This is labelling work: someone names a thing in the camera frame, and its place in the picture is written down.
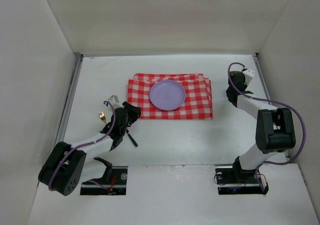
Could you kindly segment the gold fork green handle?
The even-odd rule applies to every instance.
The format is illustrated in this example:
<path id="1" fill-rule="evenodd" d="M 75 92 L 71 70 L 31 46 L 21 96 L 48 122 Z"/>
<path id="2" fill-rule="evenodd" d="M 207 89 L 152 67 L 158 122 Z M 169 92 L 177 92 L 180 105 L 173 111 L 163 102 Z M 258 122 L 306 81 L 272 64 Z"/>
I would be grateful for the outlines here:
<path id="1" fill-rule="evenodd" d="M 107 119 L 105 117 L 105 114 L 101 111 L 98 113 L 100 120 L 106 125 L 107 124 Z"/>

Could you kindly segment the gold knife green handle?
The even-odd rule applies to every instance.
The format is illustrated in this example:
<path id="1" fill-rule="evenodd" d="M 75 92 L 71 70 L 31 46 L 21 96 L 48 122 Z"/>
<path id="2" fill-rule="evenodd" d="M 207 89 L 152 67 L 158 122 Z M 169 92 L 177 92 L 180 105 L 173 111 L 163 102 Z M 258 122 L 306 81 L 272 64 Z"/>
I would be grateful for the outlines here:
<path id="1" fill-rule="evenodd" d="M 131 134 L 130 134 L 130 132 L 129 132 L 128 129 L 126 130 L 126 134 L 128 135 L 128 137 L 129 137 L 130 141 L 132 142 L 132 144 L 137 148 L 139 145 L 138 145 L 138 143 L 135 141 L 135 139 L 131 136 Z"/>

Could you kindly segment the purple plastic plate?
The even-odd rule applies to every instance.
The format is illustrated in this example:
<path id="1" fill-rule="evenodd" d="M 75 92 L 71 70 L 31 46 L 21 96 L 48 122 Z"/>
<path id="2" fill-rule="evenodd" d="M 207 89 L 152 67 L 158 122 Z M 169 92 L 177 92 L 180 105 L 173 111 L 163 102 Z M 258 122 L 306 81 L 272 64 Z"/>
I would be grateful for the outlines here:
<path id="1" fill-rule="evenodd" d="M 177 81 L 162 80 L 156 82 L 149 91 L 150 102 L 163 111 L 180 108 L 186 99 L 186 91 Z"/>

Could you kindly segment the red white checkered cloth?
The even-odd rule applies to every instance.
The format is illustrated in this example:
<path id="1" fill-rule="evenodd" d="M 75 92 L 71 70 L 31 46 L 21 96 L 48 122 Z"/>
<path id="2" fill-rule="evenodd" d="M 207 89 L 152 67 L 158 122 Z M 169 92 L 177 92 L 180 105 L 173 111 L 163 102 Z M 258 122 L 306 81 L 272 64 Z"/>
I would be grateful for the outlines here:
<path id="1" fill-rule="evenodd" d="M 186 92 L 182 106 L 173 111 L 155 107 L 149 98 L 152 86 L 163 80 L 178 82 Z M 137 73 L 128 80 L 127 102 L 141 108 L 142 119 L 208 120 L 213 118 L 211 80 L 204 77 L 202 73 Z"/>

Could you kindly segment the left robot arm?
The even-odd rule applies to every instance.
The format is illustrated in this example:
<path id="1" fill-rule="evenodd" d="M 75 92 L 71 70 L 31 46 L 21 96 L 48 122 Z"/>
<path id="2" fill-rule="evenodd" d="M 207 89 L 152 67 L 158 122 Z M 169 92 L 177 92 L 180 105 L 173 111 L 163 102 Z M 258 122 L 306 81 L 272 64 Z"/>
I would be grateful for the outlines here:
<path id="1" fill-rule="evenodd" d="M 97 135 L 81 144 L 60 141 L 53 148 L 38 174 L 38 181 L 50 191 L 68 196 L 85 182 L 102 188 L 104 183 L 116 181 L 112 163 L 101 156 L 121 144 L 128 128 L 140 118 L 142 109 L 112 99 L 104 101 L 104 105 L 111 109 L 112 115 Z"/>

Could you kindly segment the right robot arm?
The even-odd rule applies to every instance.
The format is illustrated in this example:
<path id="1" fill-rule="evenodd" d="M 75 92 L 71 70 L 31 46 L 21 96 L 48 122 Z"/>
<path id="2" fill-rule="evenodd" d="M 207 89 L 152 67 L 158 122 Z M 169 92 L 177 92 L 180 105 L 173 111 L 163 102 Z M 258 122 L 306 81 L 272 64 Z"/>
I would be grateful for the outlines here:
<path id="1" fill-rule="evenodd" d="M 256 168 L 277 153 L 283 153 L 296 145 L 292 112 L 277 108 L 260 100 L 249 98 L 248 83 L 255 73 L 249 69 L 229 72 L 226 95 L 236 108 L 245 111 L 256 120 L 255 143 L 233 165 L 233 176 L 243 180 L 255 174 Z"/>

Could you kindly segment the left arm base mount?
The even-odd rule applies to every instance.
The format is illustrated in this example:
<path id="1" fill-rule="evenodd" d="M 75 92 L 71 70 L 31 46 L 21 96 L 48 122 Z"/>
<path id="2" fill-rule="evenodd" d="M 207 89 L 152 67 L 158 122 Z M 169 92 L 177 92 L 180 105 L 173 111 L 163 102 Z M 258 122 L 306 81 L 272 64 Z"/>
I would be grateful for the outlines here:
<path id="1" fill-rule="evenodd" d="M 127 166 L 114 166 L 101 157 L 87 164 L 81 174 L 81 196 L 125 196 Z"/>

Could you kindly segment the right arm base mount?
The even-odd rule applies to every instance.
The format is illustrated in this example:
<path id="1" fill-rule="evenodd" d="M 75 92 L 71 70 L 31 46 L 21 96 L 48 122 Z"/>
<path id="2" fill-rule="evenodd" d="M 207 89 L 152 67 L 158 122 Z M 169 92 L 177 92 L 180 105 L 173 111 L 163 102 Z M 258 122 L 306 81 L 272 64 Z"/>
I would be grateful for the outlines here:
<path id="1" fill-rule="evenodd" d="M 213 177 L 219 195 L 266 195 L 269 183 L 264 174 L 244 170 L 238 158 L 233 164 L 215 166 Z"/>

